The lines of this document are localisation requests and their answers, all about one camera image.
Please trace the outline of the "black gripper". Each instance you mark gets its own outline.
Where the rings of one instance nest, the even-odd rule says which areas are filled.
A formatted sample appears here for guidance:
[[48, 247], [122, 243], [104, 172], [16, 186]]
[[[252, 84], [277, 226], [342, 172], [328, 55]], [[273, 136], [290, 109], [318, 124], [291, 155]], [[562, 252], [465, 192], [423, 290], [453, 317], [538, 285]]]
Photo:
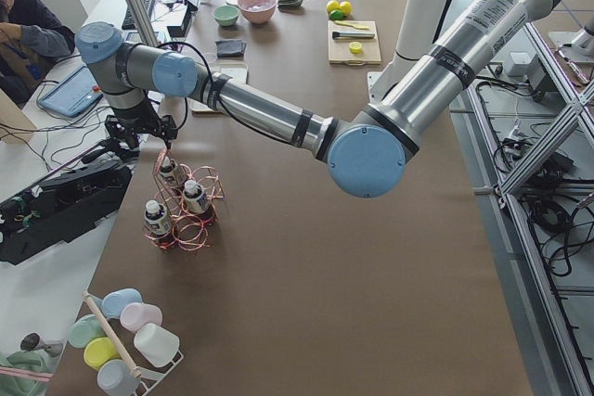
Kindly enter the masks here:
[[129, 109], [113, 109], [105, 121], [108, 133], [123, 140], [130, 148], [137, 148], [139, 134], [150, 134], [160, 138], [167, 149], [177, 138], [177, 126], [172, 115], [160, 117], [148, 97]]

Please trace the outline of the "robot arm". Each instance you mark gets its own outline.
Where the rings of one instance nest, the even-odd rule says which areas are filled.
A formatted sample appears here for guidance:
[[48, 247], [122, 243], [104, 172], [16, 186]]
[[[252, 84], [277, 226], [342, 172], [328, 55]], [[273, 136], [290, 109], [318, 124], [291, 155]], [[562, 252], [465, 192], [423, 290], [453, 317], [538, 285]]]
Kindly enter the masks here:
[[421, 134], [497, 52], [560, 2], [472, 0], [385, 98], [350, 122], [321, 118], [174, 51], [128, 43], [103, 21], [83, 26], [75, 43], [123, 127], [171, 140], [173, 129], [146, 92], [190, 97], [257, 133], [311, 151], [343, 191], [374, 198], [400, 181]]

